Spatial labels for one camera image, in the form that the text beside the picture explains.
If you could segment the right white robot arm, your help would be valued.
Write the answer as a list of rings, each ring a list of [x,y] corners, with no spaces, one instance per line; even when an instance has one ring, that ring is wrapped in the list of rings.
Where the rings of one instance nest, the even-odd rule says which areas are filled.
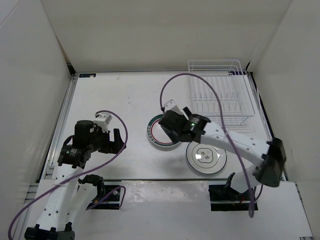
[[[280,185],[287,160],[283,141],[277,137],[261,140],[227,131],[205,116],[182,113],[169,109],[159,120],[159,125],[175,142],[196,142],[221,148],[245,159],[251,166],[232,174],[225,186],[224,193],[230,200],[238,199],[242,193],[264,185],[277,188]]]

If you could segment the white plate green motif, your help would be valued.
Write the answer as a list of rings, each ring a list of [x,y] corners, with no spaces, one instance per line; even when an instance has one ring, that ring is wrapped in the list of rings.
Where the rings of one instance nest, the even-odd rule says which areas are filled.
[[[219,147],[191,142],[186,148],[190,167],[203,175],[219,173],[227,163],[227,152]]]

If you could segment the green red rimmed plate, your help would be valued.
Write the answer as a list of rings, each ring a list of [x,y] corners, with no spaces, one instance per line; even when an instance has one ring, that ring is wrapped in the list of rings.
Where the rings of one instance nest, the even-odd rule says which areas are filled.
[[[159,121],[163,117],[163,113],[152,117],[146,126],[146,135],[150,144],[157,150],[163,152],[185,150],[186,145],[181,142],[173,142],[162,129]]]

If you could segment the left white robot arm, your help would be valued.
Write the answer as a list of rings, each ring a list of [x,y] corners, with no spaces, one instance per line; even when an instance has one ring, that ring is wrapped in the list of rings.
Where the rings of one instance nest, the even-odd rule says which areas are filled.
[[[108,130],[107,122],[79,120],[74,134],[63,143],[54,186],[43,193],[47,203],[35,226],[27,227],[26,240],[73,240],[73,225],[89,204],[101,200],[106,191],[104,179],[85,171],[92,153],[118,156],[126,148],[118,128]]]

